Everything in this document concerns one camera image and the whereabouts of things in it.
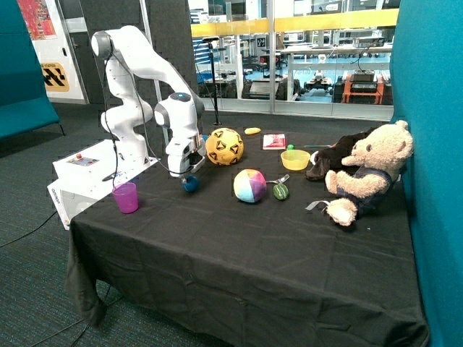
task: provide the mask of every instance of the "blue ball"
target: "blue ball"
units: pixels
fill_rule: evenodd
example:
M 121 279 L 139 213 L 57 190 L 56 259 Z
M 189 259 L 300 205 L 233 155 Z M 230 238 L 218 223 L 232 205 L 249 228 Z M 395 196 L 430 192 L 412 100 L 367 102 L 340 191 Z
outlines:
M 188 176 L 187 181 L 182 183 L 187 192 L 194 192 L 199 187 L 200 181 L 194 176 Z

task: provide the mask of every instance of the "teal partition wall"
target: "teal partition wall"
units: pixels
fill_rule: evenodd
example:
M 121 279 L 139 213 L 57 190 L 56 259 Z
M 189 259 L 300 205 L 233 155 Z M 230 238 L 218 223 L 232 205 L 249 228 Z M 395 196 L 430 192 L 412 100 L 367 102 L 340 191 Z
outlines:
M 0 4 L 0 138 L 59 122 L 17 0 Z
M 463 346 L 463 1 L 402 1 L 394 117 L 415 154 L 404 175 L 431 346 Z

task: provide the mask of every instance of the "red book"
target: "red book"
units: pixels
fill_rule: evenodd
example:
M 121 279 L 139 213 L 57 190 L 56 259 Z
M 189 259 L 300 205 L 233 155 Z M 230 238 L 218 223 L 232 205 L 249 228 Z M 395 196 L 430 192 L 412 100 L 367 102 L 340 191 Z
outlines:
M 262 149 L 285 150 L 286 137 L 284 136 L 284 134 L 265 134 L 263 135 Z

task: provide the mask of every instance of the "yellow railing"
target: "yellow railing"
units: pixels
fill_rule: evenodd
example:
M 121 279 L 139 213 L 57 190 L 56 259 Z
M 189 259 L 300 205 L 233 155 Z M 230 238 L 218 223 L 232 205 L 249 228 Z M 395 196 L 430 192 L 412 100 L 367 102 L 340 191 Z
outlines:
M 347 13 L 318 14 L 316 16 L 287 17 L 275 19 L 275 31 L 331 30 L 356 27 L 389 27 L 397 23 L 398 9 L 355 11 Z M 245 35 L 268 33 L 267 19 L 242 20 L 238 22 L 195 24 L 191 26 L 192 37 Z

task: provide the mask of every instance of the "small green object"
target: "small green object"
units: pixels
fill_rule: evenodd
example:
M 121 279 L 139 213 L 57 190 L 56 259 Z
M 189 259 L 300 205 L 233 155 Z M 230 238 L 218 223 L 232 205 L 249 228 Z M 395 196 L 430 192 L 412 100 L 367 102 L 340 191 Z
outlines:
M 285 200 L 289 196 L 288 187 L 282 183 L 273 186 L 273 195 L 278 200 Z

